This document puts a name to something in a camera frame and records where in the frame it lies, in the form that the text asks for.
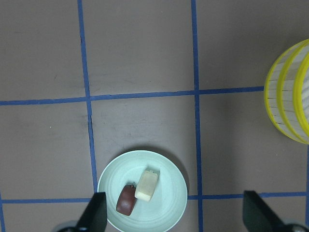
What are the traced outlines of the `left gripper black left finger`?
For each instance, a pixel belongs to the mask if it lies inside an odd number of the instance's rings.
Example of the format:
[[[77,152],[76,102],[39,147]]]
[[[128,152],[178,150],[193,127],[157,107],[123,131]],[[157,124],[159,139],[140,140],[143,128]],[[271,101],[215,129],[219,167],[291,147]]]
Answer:
[[[104,232],[107,225],[105,192],[94,193],[76,224],[77,232]]]

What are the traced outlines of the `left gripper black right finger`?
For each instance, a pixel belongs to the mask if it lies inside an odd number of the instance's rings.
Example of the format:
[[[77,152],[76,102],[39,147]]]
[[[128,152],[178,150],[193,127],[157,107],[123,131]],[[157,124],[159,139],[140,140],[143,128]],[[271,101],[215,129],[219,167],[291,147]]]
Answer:
[[[286,225],[255,192],[243,193],[242,220],[249,232],[284,232]]]

